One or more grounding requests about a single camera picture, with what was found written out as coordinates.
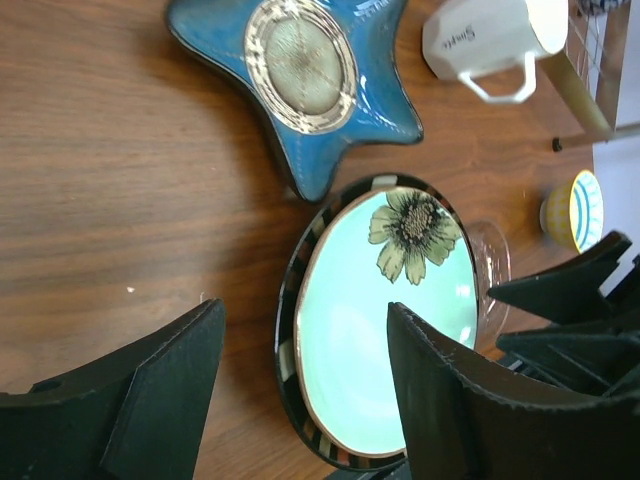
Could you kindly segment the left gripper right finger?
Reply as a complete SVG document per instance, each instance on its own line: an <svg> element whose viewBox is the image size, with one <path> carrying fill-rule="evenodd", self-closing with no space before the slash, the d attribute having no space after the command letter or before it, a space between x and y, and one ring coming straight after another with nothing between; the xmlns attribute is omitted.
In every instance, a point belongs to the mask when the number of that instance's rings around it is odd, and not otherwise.
<svg viewBox="0 0 640 480"><path fill-rule="evenodd" d="M400 303L387 335L415 479L636 479L639 395L531 379L450 339Z"/></svg>

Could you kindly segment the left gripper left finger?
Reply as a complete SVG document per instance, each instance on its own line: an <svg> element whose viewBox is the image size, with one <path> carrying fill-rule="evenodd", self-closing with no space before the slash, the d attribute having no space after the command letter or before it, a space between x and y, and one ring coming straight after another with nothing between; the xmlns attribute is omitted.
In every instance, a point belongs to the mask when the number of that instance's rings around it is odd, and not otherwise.
<svg viewBox="0 0 640 480"><path fill-rule="evenodd" d="M208 299L88 364L1 395L4 479L190 479L225 334Z"/></svg>

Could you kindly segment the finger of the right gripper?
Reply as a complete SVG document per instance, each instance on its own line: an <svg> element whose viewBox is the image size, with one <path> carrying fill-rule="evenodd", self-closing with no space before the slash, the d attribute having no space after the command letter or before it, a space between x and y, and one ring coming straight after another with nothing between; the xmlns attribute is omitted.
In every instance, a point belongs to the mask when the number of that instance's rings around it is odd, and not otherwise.
<svg viewBox="0 0 640 480"><path fill-rule="evenodd" d="M502 334L515 371L586 395L639 391L639 323L589 322Z"/></svg>
<svg viewBox="0 0 640 480"><path fill-rule="evenodd" d="M596 245L553 268L493 286L488 295L507 305L560 325L597 320L613 312L601 293L632 241L609 232Z"/></svg>

